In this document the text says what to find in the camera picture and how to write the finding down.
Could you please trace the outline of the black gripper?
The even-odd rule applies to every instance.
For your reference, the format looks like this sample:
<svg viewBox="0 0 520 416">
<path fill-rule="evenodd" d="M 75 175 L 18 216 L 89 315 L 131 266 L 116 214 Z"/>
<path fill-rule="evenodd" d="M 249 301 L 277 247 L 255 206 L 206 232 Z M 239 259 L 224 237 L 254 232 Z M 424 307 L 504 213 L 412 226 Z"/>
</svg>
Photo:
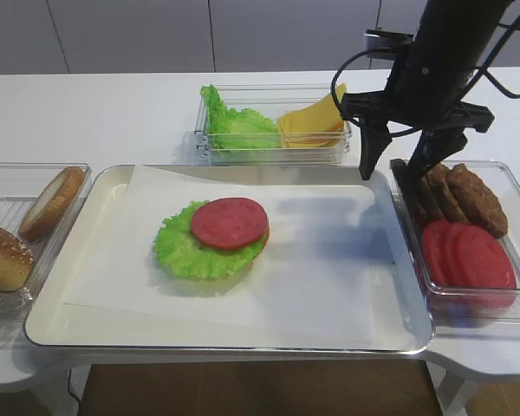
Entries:
<svg viewBox="0 0 520 416">
<path fill-rule="evenodd" d="M 343 63 L 367 55 L 364 50 Z M 449 156 L 463 150 L 463 128 L 485 133 L 494 121 L 489 108 L 462 101 L 482 49 L 467 41 L 413 40 L 393 62 L 386 86 L 379 91 L 347 93 L 340 114 L 361 127 L 360 175 L 369 180 L 380 156 L 392 143 L 389 121 L 422 132 L 407 164 L 412 179 L 421 179 Z"/>
</svg>

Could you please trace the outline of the black blue robot arm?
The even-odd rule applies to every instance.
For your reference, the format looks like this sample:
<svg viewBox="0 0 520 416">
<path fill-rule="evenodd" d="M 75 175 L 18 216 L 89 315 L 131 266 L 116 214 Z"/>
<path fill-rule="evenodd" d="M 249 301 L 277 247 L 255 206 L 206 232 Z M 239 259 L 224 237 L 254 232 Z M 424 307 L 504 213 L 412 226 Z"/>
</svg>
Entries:
<svg viewBox="0 0 520 416">
<path fill-rule="evenodd" d="M 461 151 L 467 143 L 465 129 L 489 130 L 494 121 L 490 109 L 462 98 L 509 5 L 507 1 L 428 2 L 414 38 L 388 49 L 395 60 L 386 86 L 342 96 L 342 118 L 357 122 L 361 130 L 363 179 L 370 179 L 395 136 L 387 126 L 390 121 L 421 132 L 407 164 L 413 179 Z"/>
</svg>

